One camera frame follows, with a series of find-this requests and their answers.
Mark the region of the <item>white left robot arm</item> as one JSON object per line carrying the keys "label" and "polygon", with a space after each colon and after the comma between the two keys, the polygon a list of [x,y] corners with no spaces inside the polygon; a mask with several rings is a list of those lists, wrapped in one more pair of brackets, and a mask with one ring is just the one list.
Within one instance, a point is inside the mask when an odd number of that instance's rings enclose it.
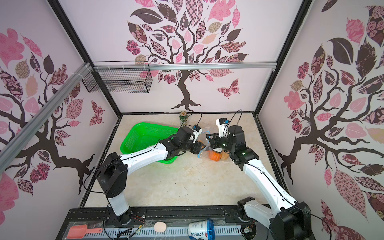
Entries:
{"label": "white left robot arm", "polygon": [[109,154],[102,166],[95,172],[96,180],[103,190],[115,216],[122,223],[129,222],[132,211],[125,197],[127,177],[133,172],[152,163],[179,157],[186,152],[197,155],[203,148],[198,136],[203,130],[195,125],[192,128],[180,127],[178,131],[155,145],[127,155]]}

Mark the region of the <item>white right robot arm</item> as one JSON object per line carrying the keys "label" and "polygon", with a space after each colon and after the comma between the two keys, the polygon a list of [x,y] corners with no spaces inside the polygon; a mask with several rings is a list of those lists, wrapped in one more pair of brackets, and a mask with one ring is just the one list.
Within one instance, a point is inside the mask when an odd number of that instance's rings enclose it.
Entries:
{"label": "white right robot arm", "polygon": [[298,203],[266,170],[259,156],[246,145],[241,126],[217,123],[218,132],[206,136],[210,145],[228,152],[229,157],[258,187],[269,206],[246,201],[246,216],[268,228],[275,240],[309,240],[313,237],[309,206]]}

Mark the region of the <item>clear zip top bag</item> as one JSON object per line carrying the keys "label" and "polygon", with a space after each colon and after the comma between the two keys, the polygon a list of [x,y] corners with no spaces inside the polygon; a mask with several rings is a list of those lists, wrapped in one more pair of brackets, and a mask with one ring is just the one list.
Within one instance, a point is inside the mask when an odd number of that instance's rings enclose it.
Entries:
{"label": "clear zip top bag", "polygon": [[[205,130],[203,131],[199,137],[198,137],[198,141],[200,143],[202,143],[202,149],[200,150],[200,152],[198,153],[198,158],[201,159],[201,160],[210,160],[209,159],[209,151],[216,151],[218,153],[221,153],[221,152],[224,152],[224,150],[221,150],[221,149],[212,149],[209,145],[209,142],[208,140],[206,139],[206,135],[207,134],[211,134],[211,132],[209,130]],[[218,162],[228,162],[230,160],[230,158],[228,158],[226,161],[218,161]]]}

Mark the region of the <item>yellow potato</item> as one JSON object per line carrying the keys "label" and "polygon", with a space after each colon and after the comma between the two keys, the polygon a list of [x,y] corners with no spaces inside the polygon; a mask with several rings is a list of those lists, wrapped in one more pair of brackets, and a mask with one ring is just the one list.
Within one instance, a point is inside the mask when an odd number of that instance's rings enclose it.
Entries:
{"label": "yellow potato", "polygon": [[221,152],[221,161],[226,161],[229,158],[229,154],[226,152]]}

